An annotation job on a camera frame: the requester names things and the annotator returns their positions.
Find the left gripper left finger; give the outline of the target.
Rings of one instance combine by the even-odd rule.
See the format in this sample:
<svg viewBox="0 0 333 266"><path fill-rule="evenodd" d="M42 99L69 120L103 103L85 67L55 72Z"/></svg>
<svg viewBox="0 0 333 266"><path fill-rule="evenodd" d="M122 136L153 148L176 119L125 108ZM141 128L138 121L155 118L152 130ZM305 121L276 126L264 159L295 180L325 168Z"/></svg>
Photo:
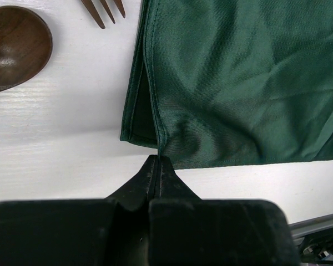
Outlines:
<svg viewBox="0 0 333 266"><path fill-rule="evenodd" d="M147 265L158 158L106 198L0 202L0 265Z"/></svg>

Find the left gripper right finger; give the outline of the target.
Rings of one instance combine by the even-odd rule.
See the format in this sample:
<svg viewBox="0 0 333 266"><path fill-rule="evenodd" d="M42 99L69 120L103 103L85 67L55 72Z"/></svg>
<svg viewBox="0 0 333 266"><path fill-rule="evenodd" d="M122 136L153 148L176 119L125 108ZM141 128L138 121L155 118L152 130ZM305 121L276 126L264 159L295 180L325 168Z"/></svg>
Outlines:
<svg viewBox="0 0 333 266"><path fill-rule="evenodd" d="M149 203L150 265L299 265L286 217L259 199L202 200L157 161Z"/></svg>

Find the dark green cloth napkin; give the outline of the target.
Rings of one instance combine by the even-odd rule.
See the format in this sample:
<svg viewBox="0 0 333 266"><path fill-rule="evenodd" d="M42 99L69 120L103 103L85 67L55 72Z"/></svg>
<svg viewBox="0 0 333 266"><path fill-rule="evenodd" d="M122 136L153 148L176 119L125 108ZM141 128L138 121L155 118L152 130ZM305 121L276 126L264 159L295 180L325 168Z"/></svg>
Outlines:
<svg viewBox="0 0 333 266"><path fill-rule="evenodd" d="M333 160L333 1L142 1L120 138L176 169Z"/></svg>

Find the brown wooden spoon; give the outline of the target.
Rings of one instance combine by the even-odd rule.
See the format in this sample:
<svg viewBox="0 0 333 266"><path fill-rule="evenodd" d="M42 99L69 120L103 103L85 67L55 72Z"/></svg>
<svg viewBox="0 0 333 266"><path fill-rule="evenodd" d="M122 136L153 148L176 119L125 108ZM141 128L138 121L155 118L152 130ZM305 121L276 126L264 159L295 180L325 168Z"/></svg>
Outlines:
<svg viewBox="0 0 333 266"><path fill-rule="evenodd" d="M20 6L0 7L0 92L37 75L52 51L51 30L37 13Z"/></svg>

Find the brown wooden fork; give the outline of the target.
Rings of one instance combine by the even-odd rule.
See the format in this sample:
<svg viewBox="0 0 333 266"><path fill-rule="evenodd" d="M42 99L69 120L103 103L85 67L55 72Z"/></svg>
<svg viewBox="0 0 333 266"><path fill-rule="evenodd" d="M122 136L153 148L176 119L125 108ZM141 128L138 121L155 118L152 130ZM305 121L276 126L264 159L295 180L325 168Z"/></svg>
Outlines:
<svg viewBox="0 0 333 266"><path fill-rule="evenodd" d="M126 12L122 0L81 0L80 2L100 29L105 29L104 18L109 18L113 24L116 24L113 12L110 8L110 2L114 3L115 9L120 13L123 18L126 17Z"/></svg>

